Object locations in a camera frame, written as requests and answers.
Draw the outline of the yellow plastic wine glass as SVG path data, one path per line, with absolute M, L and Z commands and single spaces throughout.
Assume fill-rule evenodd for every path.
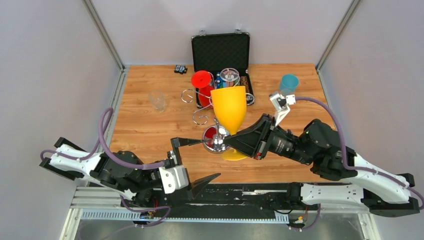
M 219 123 L 235 135 L 242 126 L 247 113 L 246 88 L 232 86 L 210 91 L 214 114 Z

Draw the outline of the blue plastic wine glass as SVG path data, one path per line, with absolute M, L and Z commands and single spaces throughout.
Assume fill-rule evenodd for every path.
M 284 95 L 292 95 L 299 85 L 299 79 L 294 74 L 285 74 L 279 84 L 279 92 Z

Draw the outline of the clear wide ribbed glass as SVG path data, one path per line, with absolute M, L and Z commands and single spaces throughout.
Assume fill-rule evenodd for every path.
M 149 97 L 150 103 L 152 104 L 153 108 L 157 112 L 162 113 L 166 110 L 166 100 L 161 90 L 154 89 L 150 91 L 148 94 L 148 97 Z

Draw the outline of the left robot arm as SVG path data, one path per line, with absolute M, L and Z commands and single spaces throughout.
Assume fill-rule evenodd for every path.
M 144 164 L 131 151 L 97 152 L 89 154 L 64 137 L 55 143 L 50 157 L 41 157 L 40 167 L 69 180 L 81 179 L 108 188 L 131 204 L 148 207 L 153 203 L 153 191 L 165 194 L 185 190 L 193 200 L 212 180 L 220 176 L 211 174 L 190 182 L 183 166 L 179 148 L 203 143 L 203 140 L 174 137 L 172 149 L 163 160 Z

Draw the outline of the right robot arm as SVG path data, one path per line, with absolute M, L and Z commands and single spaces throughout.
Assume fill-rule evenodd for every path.
M 312 120 L 301 135 L 275 126 L 263 114 L 252 126 L 224 138 L 224 143 L 256 160 L 267 153 L 310 166 L 312 173 L 331 184 L 322 186 L 292 182 L 284 201 L 292 209 L 319 204 L 351 205 L 388 218 L 418 214 L 423 204 L 411 196 L 412 174 L 391 174 L 342 147 L 339 134 L 319 119 Z

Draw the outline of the clear glass at rack back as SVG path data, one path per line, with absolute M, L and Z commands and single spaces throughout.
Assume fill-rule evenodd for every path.
M 220 72 L 219 76 L 223 88 L 234 87 L 240 83 L 240 73 L 235 68 L 225 68 Z

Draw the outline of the red plastic wine glass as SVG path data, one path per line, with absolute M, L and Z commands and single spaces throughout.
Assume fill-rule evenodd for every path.
M 211 96 L 211 90 L 214 89 L 213 80 L 212 74 L 206 70 L 196 71 L 191 77 L 191 84 L 198 91 L 197 96 L 202 107 L 210 104 L 209 97 Z

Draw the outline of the blue toy car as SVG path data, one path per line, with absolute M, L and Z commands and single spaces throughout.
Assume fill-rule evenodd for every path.
M 223 87 L 223 81 L 222 81 L 222 78 L 220 76 L 220 73 L 216 74 L 216 78 L 215 78 L 214 82 L 215 82 L 215 88 L 216 89 L 220 89 L 220 88 Z

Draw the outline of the small black blue toy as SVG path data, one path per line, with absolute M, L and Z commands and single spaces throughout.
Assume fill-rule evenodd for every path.
M 188 68 L 185 65 L 176 65 L 174 68 L 174 73 L 176 74 L 186 74 L 188 71 Z

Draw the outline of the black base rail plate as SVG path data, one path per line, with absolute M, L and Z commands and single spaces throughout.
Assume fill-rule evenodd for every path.
M 167 219 L 265 220 L 281 213 L 316 211 L 317 205 L 289 201 L 288 183 L 210 183 L 192 200 L 186 190 L 164 194 L 152 190 L 145 200 L 126 200 L 131 208 L 169 206 Z

